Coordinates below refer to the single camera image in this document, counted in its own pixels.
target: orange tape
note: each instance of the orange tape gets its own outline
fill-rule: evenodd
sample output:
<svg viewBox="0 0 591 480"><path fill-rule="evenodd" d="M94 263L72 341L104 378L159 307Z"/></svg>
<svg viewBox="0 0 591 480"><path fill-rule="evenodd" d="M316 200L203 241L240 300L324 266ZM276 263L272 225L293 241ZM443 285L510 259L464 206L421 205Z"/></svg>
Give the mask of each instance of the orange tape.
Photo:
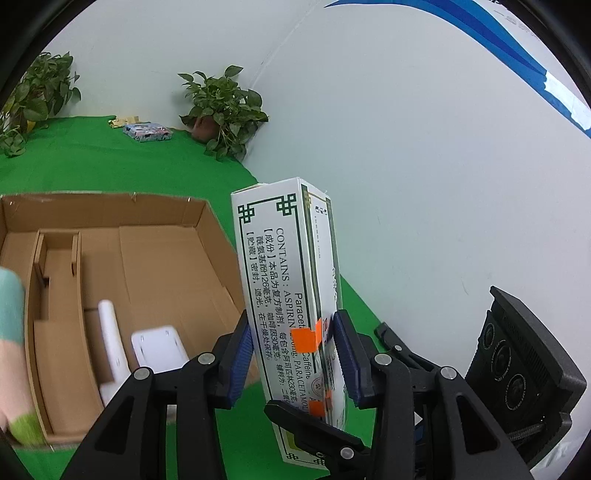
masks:
<svg viewBox="0 0 591 480"><path fill-rule="evenodd" d="M327 390L326 391L326 408L328 408L329 410L332 410L333 405L332 405L332 390Z"/></svg>
<svg viewBox="0 0 591 480"><path fill-rule="evenodd" d="M324 417L324 405L320 400L310 400L310 415L314 417Z"/></svg>
<svg viewBox="0 0 591 480"><path fill-rule="evenodd" d="M322 320L316 322L316 330L310 328L292 328L291 338L297 353L315 353L322 341Z"/></svg>

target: potted plant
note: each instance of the potted plant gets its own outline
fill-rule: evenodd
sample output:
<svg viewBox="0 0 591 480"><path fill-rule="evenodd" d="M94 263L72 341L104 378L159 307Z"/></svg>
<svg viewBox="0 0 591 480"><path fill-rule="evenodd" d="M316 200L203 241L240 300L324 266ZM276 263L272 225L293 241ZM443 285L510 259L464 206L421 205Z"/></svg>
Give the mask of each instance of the potted plant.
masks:
<svg viewBox="0 0 591 480"><path fill-rule="evenodd" d="M80 77L76 72L70 76L73 60L69 52L41 53L12 91L0 111L0 150L8 157L25 151L27 134L37 122L57 115L71 98L80 100L80 90L71 87Z"/></svg>
<svg viewBox="0 0 591 480"><path fill-rule="evenodd" d="M262 98L254 90L242 90L233 77L242 67L230 65L223 77L206 77L203 72L194 72L203 78L203 84L195 82L193 75L179 73L186 80L187 96L193 98L193 108L182 122L191 128L194 139L206 144L205 153L217 160L231 155L242 161L246 155L246 143L252 138L262 122L269 117L261 111Z"/></svg>

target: cardboard box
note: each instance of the cardboard box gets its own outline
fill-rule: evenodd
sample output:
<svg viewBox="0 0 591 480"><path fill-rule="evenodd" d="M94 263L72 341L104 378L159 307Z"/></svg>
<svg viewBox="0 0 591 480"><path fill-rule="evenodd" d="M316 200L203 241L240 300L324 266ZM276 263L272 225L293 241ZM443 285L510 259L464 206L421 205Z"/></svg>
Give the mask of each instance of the cardboard box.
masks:
<svg viewBox="0 0 591 480"><path fill-rule="evenodd" d="M0 265L27 289L27 366L49 442L80 441L102 411L98 385L113 380L99 300L115 305L132 371L137 330L174 326L192 358L238 322L238 260L204 200L24 194L0 210ZM251 365L248 382L257 375Z"/></svg>
<svg viewBox="0 0 591 480"><path fill-rule="evenodd" d="M330 198L302 179L232 193L246 311L267 400L343 429L345 382L330 329L340 308ZM283 460L322 468L275 426Z"/></svg>

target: green cloth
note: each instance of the green cloth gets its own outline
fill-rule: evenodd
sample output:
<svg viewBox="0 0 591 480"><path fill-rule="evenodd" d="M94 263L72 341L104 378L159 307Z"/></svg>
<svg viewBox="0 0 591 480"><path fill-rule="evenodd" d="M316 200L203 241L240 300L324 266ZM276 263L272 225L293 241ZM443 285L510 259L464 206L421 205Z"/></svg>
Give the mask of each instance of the green cloth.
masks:
<svg viewBox="0 0 591 480"><path fill-rule="evenodd" d="M172 140L138 143L121 129L111 129L112 117L56 119L46 130L34 131L27 152L0 158L0 192L98 190L191 195L207 199L234 242L230 193L256 183L235 161L215 161L204 154L187 132ZM378 319L343 280L343 304L357 329L372 334ZM217 424L229 480L307 480L322 471L281 460L271 423L265 417L260 384L247 388L236 407L217 411ZM349 405L347 430L371 443L373 410ZM72 450L20 449L19 457L37 480L57 480ZM176 479L174 426L167 430L168 480Z"/></svg>

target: white backdrop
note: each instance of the white backdrop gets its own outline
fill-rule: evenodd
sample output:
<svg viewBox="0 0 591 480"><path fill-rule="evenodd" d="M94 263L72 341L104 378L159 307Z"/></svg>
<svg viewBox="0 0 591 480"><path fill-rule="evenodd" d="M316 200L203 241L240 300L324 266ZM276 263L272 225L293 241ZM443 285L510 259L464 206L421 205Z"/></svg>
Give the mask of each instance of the white backdrop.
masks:
<svg viewBox="0 0 591 480"><path fill-rule="evenodd" d="M591 380L591 141L538 93L395 5L317 8L255 88L270 122L245 165L331 195L343 275L411 348L464 374L496 285ZM576 453L590 404L538 479Z"/></svg>
<svg viewBox="0 0 591 480"><path fill-rule="evenodd" d="M47 46L74 55L83 101L60 116L139 115L183 128L192 104L177 73L222 75L249 88L265 59L317 0L98 0Z"/></svg>

